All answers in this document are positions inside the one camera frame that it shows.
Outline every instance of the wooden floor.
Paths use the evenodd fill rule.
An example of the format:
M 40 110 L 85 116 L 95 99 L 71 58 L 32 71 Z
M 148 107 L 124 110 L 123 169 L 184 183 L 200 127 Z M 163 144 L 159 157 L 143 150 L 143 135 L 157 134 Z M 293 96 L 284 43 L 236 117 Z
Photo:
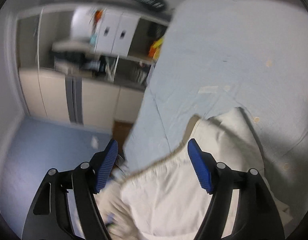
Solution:
M 124 158 L 123 154 L 123 144 L 127 139 L 130 130 L 134 124 L 126 122 L 117 122 L 115 121 L 113 126 L 113 139 L 118 142 L 118 153 Z

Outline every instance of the orange object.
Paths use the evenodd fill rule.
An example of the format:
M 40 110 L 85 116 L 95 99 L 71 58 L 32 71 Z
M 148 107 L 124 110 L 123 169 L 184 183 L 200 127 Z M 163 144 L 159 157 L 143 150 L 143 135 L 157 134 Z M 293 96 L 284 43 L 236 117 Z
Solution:
M 156 52 L 156 49 L 153 47 L 153 45 L 151 45 L 150 51 L 149 51 L 149 57 L 154 57 L 155 52 Z
M 98 21 L 102 18 L 103 11 L 97 10 L 94 14 L 94 25 L 98 23 Z
M 150 47 L 149 57 L 154 58 L 155 60 L 158 59 L 159 54 L 161 52 L 161 45 L 163 44 L 164 37 L 161 37 L 159 40 L 154 41 Z

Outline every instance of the blue floor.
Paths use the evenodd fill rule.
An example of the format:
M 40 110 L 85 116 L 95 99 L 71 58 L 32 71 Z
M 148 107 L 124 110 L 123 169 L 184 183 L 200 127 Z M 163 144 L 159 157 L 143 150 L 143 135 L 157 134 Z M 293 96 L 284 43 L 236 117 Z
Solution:
M 92 136 L 104 150 L 111 136 L 74 129 L 26 117 L 8 152 L 3 169 L 0 211 L 13 231 L 21 237 L 27 212 L 46 172 L 72 170 L 89 161 L 97 150 Z

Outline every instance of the yellow object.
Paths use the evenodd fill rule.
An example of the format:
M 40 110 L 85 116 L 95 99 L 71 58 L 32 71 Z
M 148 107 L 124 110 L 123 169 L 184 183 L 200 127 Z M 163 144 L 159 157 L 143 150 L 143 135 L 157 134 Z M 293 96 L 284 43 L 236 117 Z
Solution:
M 161 37 L 158 41 L 155 41 L 154 43 L 153 43 L 153 48 L 154 49 L 157 49 L 159 46 L 161 46 L 162 44 L 163 44 L 163 41 L 164 41 L 164 36 L 163 37 Z
M 159 58 L 161 53 L 161 45 L 163 44 L 164 36 L 161 37 L 159 40 L 153 42 L 152 46 L 150 47 L 149 57 L 152 57 L 154 60 Z

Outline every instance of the light blue bed sheet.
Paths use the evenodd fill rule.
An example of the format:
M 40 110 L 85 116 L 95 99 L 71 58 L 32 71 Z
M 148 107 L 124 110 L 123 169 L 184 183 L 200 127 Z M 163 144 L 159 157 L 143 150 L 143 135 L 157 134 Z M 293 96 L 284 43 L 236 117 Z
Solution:
M 301 218 L 308 208 L 308 13 L 286 2 L 181 4 L 125 143 L 131 171 L 174 150 L 194 114 L 207 119 L 237 106 L 260 140 L 273 192 Z

